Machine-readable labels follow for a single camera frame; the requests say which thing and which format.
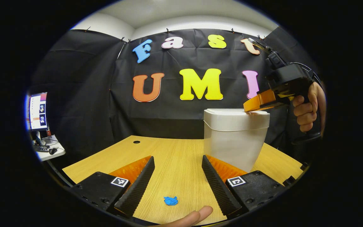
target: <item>keyboard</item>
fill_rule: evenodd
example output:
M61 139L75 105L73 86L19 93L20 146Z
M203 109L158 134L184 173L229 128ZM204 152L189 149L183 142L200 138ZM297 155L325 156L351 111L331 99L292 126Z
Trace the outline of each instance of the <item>keyboard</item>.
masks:
M49 152L50 146L49 145L45 145L45 146L34 146L34 148L35 148L36 151L39 151L39 152Z

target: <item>monitor screen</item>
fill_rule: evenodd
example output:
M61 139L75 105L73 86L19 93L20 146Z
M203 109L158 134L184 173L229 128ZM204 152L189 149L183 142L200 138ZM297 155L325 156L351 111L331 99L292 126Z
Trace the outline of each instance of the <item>monitor screen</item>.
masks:
M31 95L29 101L29 127L31 131L43 131L47 129L46 119L47 93Z

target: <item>black backdrop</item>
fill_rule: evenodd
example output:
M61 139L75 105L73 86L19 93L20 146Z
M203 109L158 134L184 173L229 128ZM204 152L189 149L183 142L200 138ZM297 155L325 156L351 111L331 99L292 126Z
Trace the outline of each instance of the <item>black backdrop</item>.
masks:
M210 47L207 37L211 34L222 35L226 48ZM174 36L183 38L184 46L163 49L164 40ZM203 138L203 110L243 108L248 85L242 71L256 71L258 88L268 89L264 79L271 70L265 63L267 55L263 51L259 55L248 52L240 42L244 38L258 40L225 30L188 29L158 33L127 43L99 32L69 30L39 64L29 90L32 94L48 92L46 112L50 129L66 149L65 157L58 160L65 160L64 166L75 163L130 135ZM132 50L147 39L153 41L150 57L137 63L137 55ZM303 57L306 52L301 51L297 41L280 28L265 41L287 61L313 66L310 57ZM301 48L295 50L299 55L289 52L291 46ZM193 100L181 100L183 77L179 72L189 68L200 78L207 69L220 69L223 99L195 96ZM133 77L148 76L144 93L149 94L153 73L164 73L159 96L152 102L136 101L132 95ZM292 106L266 111L271 118L265 142L301 161L300 148L290 145L290 140L301 134Z

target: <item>hand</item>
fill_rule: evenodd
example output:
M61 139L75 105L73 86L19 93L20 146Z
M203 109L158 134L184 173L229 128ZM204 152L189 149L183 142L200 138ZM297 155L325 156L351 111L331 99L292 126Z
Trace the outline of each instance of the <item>hand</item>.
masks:
M152 225L149 227L190 227L206 219L212 213L212 211L212 207L204 206L199 211L193 211L190 214L187 214L186 217L183 217L179 220L166 224Z
M304 102L304 97L298 95L293 99L294 114L297 116L297 122L300 125L301 132L307 132L312 129L313 122L317 118L317 108L320 111L321 135L323 136L326 122L326 95L316 82L312 83L308 91L308 103Z

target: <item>computer monitor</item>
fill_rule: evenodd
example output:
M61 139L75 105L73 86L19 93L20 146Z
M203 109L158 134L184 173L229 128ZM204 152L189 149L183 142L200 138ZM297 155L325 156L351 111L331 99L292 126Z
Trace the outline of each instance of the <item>computer monitor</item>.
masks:
M29 131L47 130L46 98L47 92L27 96L26 123Z

